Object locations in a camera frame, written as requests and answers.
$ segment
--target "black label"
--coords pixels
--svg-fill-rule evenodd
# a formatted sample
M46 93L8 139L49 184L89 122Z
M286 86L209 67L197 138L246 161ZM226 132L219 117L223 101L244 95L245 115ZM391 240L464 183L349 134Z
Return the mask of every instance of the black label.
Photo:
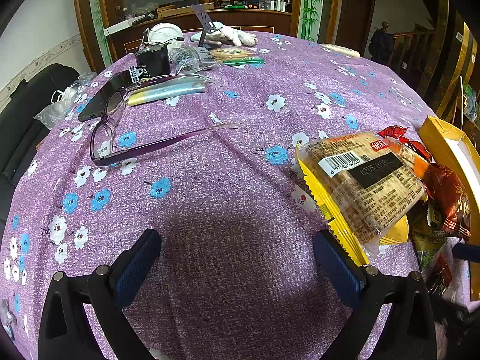
M402 166L403 163L395 157L395 154L388 153L361 163L353 169L349 169L348 172L363 188L368 188Z

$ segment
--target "white plate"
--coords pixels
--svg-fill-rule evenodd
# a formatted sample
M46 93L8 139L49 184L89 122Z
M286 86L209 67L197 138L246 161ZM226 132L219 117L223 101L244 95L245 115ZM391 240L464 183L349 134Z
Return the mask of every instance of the white plate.
M148 40L150 42L165 42L172 38L183 38L182 30L172 23L159 23L153 26L148 32ZM167 48L179 48L182 47L184 42L174 40Z

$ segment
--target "table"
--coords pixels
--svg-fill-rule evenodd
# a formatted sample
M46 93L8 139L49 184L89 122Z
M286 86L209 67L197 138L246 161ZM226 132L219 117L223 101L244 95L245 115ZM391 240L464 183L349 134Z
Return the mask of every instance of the table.
M310 360L336 337L350 309L316 267L312 236L327 224L313 210L293 148L298 140L395 124L410 127L406 136L416 140L434 113L388 67L297 38L257 35L251 51L265 64L217 67L207 73L217 82L207 93L127 107L116 136L142 144L219 120L243 123L240 130L95 169L96 121L80 124L77 112L112 73L133 64L128 55L99 74L48 135L18 184L0 252L0 299L9 300L15 344L27 359L37 358L52 275L112 264L146 228L162 234L161 256L124 314L155 353ZM391 275L418 269L410 243L383 248L371 262ZM384 306L360 358L373 350L387 312Z

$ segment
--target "red logo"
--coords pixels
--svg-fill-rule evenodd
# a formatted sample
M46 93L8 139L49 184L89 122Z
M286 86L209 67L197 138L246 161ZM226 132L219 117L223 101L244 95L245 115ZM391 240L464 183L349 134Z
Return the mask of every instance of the red logo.
M372 142L370 144L370 147L377 152L378 150L386 149L388 145L385 142L383 142L381 139L379 139L379 140L376 140L375 142Z

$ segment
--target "metal screw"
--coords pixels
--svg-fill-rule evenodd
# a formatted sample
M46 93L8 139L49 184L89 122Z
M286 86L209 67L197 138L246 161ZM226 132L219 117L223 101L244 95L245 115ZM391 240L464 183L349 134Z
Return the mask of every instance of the metal screw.
M53 275L53 280L60 281L63 279L63 272L58 271Z
M378 275L378 268L376 266L369 265L365 270L370 276Z
M104 275L109 271L109 268L108 265L101 265L95 270L95 272L97 272L97 275Z
M420 281L420 280L422 280L422 274L418 271L413 271L412 272L412 278L413 278L413 280Z

